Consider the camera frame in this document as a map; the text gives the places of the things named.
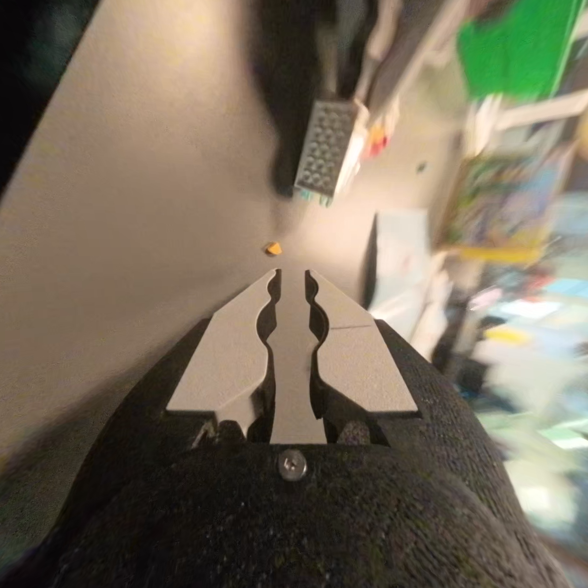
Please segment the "lego instruction booklet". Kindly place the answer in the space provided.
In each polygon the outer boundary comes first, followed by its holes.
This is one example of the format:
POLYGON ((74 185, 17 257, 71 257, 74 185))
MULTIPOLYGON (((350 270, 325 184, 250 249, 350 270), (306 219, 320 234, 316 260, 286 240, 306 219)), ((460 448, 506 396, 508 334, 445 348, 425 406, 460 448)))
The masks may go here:
POLYGON ((381 210, 376 214, 376 273, 369 312, 376 318, 419 311, 432 260, 428 211, 381 210))

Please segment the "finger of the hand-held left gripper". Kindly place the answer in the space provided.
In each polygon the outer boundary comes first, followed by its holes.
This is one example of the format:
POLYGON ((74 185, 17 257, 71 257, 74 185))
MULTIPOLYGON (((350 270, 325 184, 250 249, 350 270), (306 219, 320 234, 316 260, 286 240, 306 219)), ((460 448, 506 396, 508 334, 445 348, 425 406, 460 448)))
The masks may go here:
POLYGON ((435 25, 441 1, 370 1, 375 21, 364 45, 356 100, 377 111, 393 97, 435 25))

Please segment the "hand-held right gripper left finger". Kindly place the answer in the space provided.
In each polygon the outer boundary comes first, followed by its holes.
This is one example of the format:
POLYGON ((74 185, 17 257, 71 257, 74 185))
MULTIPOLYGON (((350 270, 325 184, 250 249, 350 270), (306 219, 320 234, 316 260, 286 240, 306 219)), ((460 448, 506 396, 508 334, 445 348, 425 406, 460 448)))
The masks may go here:
POLYGON ((270 442, 275 365, 269 337, 277 327, 282 272, 272 269, 211 317, 166 405, 174 416, 235 422, 251 442, 270 442))

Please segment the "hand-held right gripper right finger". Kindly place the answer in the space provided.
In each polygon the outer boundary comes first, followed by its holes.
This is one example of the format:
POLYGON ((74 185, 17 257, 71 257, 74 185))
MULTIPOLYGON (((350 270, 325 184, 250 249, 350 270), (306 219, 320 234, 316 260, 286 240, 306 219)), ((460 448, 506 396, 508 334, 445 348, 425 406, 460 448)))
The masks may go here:
POLYGON ((317 419, 418 414, 376 320, 314 270, 305 271, 312 352, 310 397, 317 419))

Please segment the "colourful lego box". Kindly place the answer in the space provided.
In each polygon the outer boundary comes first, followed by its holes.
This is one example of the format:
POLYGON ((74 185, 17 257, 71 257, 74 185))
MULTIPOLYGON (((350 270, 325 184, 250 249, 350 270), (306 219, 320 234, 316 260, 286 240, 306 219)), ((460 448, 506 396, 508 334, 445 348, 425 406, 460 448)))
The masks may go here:
POLYGON ((563 143, 544 154, 495 152, 465 159, 447 204, 441 246, 463 259, 536 263, 575 151, 574 143, 563 143))

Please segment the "white lego model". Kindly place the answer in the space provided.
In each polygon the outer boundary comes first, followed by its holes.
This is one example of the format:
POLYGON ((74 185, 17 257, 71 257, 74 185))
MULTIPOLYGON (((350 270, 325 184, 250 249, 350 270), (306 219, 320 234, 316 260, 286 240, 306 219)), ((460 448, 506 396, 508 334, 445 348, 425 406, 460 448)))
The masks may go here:
POLYGON ((317 100, 308 123, 293 192, 329 208, 345 193, 364 160, 380 155, 399 119, 399 99, 370 122, 357 100, 317 100))

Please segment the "green board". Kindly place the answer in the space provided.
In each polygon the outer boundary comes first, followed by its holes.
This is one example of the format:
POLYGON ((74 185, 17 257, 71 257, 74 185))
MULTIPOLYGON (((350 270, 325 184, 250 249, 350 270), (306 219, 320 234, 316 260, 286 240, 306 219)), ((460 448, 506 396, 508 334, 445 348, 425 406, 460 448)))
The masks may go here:
POLYGON ((500 1, 503 11, 463 24, 457 50, 467 94, 533 100, 559 88, 586 1, 500 1))

